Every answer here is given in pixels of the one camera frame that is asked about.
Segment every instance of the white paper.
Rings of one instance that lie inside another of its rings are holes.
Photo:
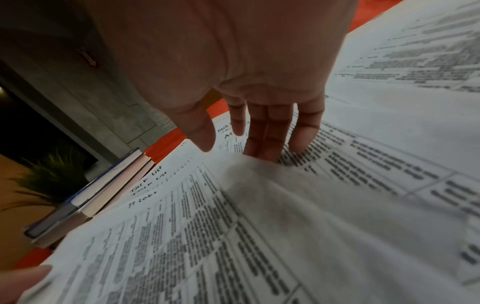
[[[450,275],[459,213],[241,155],[182,172],[70,233],[20,302],[476,302]]]

